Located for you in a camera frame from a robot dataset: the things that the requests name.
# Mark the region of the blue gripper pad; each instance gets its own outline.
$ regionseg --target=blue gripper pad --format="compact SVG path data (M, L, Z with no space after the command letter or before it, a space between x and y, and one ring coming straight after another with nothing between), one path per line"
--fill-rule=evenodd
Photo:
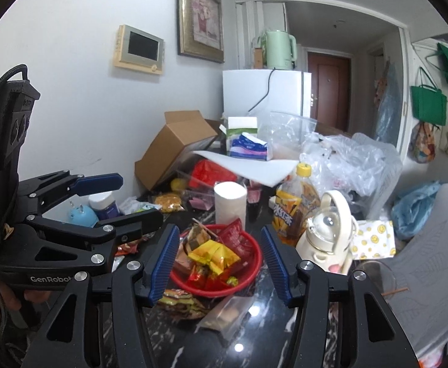
M174 259L177 256L179 245L180 230L175 225L168 225L158 243L158 249L160 250L161 246L162 249L151 273L149 299L153 304L156 304L163 297L163 292L168 284L169 273L173 267ZM145 271L146 269L151 270L151 267L146 266Z
M71 192L79 196L99 194L100 192L115 191L123 185L123 177L118 173L94 175L76 180L70 188Z
M260 246L279 299L292 307L294 297L301 296L296 268L301 262L299 253L282 243L271 225L262 228Z

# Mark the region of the paper towel roll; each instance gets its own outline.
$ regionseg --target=paper towel roll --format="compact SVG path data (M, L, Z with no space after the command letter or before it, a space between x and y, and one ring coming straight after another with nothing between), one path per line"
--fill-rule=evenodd
M221 182L214 187L216 224L230 224L240 218L246 223L246 188L236 182Z

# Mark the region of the red bowl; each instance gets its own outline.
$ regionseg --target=red bowl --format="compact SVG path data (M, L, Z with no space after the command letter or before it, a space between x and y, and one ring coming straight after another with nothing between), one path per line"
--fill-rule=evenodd
M226 225L222 224L210 224L207 226L207 228L215 233L219 233L219 231L226 228ZM181 234L181 237L184 237L188 231ZM173 269L171 270L171 273L169 273L169 277L171 280L177 284L177 286L180 289L186 290L187 292L190 292L191 294L195 296L203 296L208 298L214 298L214 297L224 297L231 295L238 290L242 290L245 287L247 287L249 284L253 282L253 280L258 275L258 272L261 268L262 263L262 254L260 246L258 245L258 242L247 232L241 231L241 236L246 238L253 246L253 258L250 260L250 264L247 267L244 267L237 275L239 284L231 289L224 289L224 290L216 290L216 291L207 291L202 289L197 289L193 286L190 286L186 283L186 280L188 278L188 275L182 274L181 272Z

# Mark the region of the wooden stick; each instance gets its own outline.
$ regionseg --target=wooden stick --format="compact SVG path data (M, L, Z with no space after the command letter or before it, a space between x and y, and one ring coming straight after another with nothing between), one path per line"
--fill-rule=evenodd
M381 296L384 297L384 296L394 295L395 293L404 292L405 290L409 290L409 288L408 287L400 287L399 289L395 289L390 292L381 293Z
M213 233L212 231L210 231L205 225L203 225L199 220L197 220L196 218L192 219L194 221L194 223L198 224L200 228L202 228L203 230L206 230L214 239L218 240L218 236Z

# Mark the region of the gold picture frame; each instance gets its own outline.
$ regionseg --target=gold picture frame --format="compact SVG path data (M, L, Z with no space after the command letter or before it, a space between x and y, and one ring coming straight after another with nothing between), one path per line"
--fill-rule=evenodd
M221 0L178 0L178 53L224 62Z

